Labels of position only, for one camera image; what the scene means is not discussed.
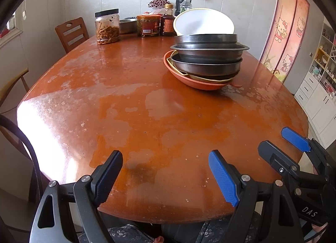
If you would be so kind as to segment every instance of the table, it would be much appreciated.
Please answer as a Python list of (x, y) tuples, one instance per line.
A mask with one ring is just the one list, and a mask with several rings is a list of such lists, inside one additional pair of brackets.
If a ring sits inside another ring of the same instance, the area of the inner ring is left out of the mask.
[(307, 136), (307, 116), (290, 92), (244, 53), (242, 87), (193, 89), (162, 57), (173, 37), (98, 46), (90, 38), (60, 59), (17, 110), (42, 172), (60, 184), (91, 174), (114, 149), (124, 165), (99, 210), (134, 221), (188, 223), (233, 211), (208, 166), (218, 149), (253, 179), (279, 175), (258, 155), (270, 140), (296, 162), (301, 153), (281, 137), (289, 126)]

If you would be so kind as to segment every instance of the plastic jar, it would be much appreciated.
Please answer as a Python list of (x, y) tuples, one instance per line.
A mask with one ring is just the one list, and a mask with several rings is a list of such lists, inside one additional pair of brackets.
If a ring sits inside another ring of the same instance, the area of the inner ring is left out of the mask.
[(104, 45), (120, 40), (119, 9), (95, 13), (97, 44)]
[(159, 36), (161, 15), (138, 15), (137, 33), (141, 37)]

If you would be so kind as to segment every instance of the jar lid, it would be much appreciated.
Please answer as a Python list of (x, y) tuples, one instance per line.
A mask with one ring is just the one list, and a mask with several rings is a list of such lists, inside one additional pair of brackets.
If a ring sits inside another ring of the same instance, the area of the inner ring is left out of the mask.
[(109, 9), (107, 11), (96, 12), (95, 17), (97, 18), (97, 17), (101, 17), (104, 15), (113, 15), (116, 13), (119, 13), (119, 9)]
[(138, 15), (137, 19), (160, 19), (161, 15)]

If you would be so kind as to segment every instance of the orange bowl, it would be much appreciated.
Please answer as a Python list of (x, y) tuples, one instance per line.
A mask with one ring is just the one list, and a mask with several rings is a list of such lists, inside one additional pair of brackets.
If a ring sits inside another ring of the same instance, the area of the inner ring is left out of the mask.
[(226, 82), (226, 83), (205, 83), (205, 82), (199, 82), (193, 79), (190, 79), (188, 77), (182, 76), (180, 74), (178, 74), (176, 71), (174, 71), (168, 64), (167, 62), (167, 58), (170, 57), (170, 55), (172, 54), (173, 50), (168, 51), (164, 57), (163, 57), (163, 63), (165, 64), (165, 66), (169, 69), (169, 71), (171, 72), (171, 74), (173, 74), (177, 79), (179, 79), (182, 83), (186, 84), (187, 86), (196, 88), (196, 89), (201, 89), (201, 90), (217, 90), (217, 89), (221, 89), (222, 87), (231, 84), (232, 82)]

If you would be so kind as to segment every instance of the round table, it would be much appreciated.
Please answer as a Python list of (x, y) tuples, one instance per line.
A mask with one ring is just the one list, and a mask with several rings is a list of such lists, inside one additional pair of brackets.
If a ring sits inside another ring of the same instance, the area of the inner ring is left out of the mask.
[(75, 182), (117, 149), (124, 165), (99, 210), (140, 222), (187, 223), (233, 211), (208, 166), (211, 150), (263, 182), (279, 175), (259, 157), (261, 141), (299, 161), (301, 152), (281, 129), (307, 136), (307, 116), (267, 68), (245, 52), (241, 88), (193, 89), (163, 63), (173, 44), (173, 37), (122, 35), (97, 45), (92, 37), (38, 80), (17, 121), (49, 179)]

